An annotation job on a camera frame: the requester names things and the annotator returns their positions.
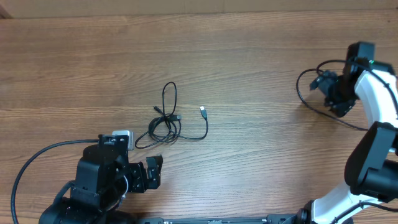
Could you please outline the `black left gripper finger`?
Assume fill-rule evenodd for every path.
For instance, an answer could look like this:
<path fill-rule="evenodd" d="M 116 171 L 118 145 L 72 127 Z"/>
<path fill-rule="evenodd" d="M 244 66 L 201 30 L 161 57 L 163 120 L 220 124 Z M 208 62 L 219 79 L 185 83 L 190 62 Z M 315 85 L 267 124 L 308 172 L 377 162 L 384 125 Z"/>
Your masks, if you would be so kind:
<path fill-rule="evenodd" d="M 161 183 L 160 174 L 157 172 L 149 172 L 147 174 L 147 189 L 158 189 Z"/>
<path fill-rule="evenodd" d="M 147 173 L 148 174 L 160 174 L 163 165 L 163 157 L 161 154 L 157 156 L 146 157 L 147 162 Z"/>

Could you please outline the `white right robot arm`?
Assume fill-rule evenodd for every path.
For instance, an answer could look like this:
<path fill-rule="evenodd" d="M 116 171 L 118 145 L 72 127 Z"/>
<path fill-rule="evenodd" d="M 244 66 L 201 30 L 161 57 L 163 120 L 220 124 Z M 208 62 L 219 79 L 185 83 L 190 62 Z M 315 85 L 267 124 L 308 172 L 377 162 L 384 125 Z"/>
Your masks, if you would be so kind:
<path fill-rule="evenodd" d="M 387 159 L 397 152 L 397 76 L 391 64 L 374 59 L 375 45 L 357 42 L 348 47 L 343 73 L 320 66 L 311 90 L 320 90 L 329 118 L 340 121 L 356 101 L 368 120 L 365 135 L 345 165 L 345 181 L 322 198 L 309 201 L 284 223 L 352 223 L 368 207 L 387 210 L 397 198 L 397 163 Z"/>

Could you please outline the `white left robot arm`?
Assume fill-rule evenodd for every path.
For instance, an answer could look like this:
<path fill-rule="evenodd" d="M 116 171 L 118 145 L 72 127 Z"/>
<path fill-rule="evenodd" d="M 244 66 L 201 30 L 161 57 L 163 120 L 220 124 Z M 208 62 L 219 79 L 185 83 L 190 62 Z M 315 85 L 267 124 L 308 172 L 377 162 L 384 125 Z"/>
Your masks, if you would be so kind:
<path fill-rule="evenodd" d="M 75 180 L 56 195 L 40 216 L 40 223 L 140 223 L 118 210 L 127 193 L 144 193 L 160 186 L 162 156 L 130 163 L 130 134 L 100 135 L 97 144 L 83 150 Z"/>

